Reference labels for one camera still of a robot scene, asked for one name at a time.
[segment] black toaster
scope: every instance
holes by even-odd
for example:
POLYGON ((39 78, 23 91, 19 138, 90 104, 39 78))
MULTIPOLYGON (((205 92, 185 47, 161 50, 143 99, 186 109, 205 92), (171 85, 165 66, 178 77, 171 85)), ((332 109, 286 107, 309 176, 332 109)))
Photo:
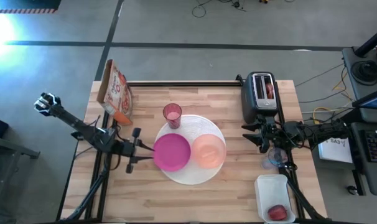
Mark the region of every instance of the black toaster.
POLYGON ((258 114, 275 116, 279 110, 276 81, 270 72, 251 72, 241 88, 244 120, 255 122, 258 114))

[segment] apple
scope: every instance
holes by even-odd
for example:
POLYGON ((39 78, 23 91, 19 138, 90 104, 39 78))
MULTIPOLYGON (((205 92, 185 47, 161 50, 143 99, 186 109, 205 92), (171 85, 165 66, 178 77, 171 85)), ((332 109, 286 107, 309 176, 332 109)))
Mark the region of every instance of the apple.
POLYGON ((287 210, 282 205, 275 205, 268 210, 268 215, 272 221, 282 221, 287 218, 287 210))

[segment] gray floor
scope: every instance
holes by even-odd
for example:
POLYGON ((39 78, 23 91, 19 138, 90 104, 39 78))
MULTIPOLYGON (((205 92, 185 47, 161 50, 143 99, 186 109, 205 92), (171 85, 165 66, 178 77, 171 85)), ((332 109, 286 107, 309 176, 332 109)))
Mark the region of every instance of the gray floor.
MULTIPOLYGON (((13 40, 105 42, 117 0, 63 0, 50 15, 6 15, 13 40)), ((246 1, 247 12, 213 1, 204 18, 191 15, 195 1, 126 0, 114 42, 257 44, 303 46, 360 45, 377 31, 377 0, 246 1)), ((59 95, 82 118, 102 47, 10 46, 0 55, 0 119, 11 125, 7 138, 41 151, 38 161, 23 159, 5 198, 18 223, 51 222, 58 212, 76 141, 67 125, 35 112, 43 91, 59 95)), ((300 83, 342 63, 340 52, 288 50, 135 49, 112 47, 129 80, 231 80, 254 70, 300 83)), ((332 93, 342 67, 297 88, 300 101, 332 93)), ((353 96, 349 80, 348 92, 353 96)), ((304 103, 302 111, 347 103, 334 96, 304 103)), ((377 223, 377 197, 350 196, 347 170, 316 162, 328 216, 348 222, 377 223)))

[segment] computer monitor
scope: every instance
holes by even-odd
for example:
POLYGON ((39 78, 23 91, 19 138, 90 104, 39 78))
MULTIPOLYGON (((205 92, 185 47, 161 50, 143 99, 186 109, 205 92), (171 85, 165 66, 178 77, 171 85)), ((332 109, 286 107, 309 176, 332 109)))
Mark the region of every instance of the computer monitor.
POLYGON ((377 91, 352 103, 355 108, 377 109, 377 91))

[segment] wooden table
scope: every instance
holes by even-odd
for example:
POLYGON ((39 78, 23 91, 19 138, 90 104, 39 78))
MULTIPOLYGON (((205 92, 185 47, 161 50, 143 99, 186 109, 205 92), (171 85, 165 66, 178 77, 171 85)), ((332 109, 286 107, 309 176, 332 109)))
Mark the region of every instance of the wooden table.
MULTIPOLYGON (((291 80, 277 81, 286 121, 300 121, 302 115, 291 80)), ((96 102, 100 82, 93 82, 85 122, 94 121, 104 110, 96 102)), ((122 138, 130 138, 134 127, 142 128, 141 139, 152 146, 165 123, 163 107, 173 101, 183 114, 198 114, 213 121, 222 131, 227 147, 226 161, 219 173, 199 185, 181 185, 171 181, 153 163, 141 161, 132 174, 126 174, 126 161, 109 175, 104 222, 261 222, 258 216, 254 181, 261 174, 278 174, 264 170, 260 161, 264 154, 249 140, 250 133, 241 129, 239 87, 132 87, 133 125, 123 126, 122 138)), ((77 153, 88 148, 80 142, 77 153)), ((327 216, 311 152, 293 150, 298 166, 301 191, 321 215, 327 216)), ((151 155, 139 149, 140 155, 151 155)), ((62 216, 71 214, 87 194, 96 151, 88 151, 76 159, 63 206, 62 216)), ((113 156, 115 165, 117 156, 113 156)), ((297 213, 294 196, 291 206, 297 213)))

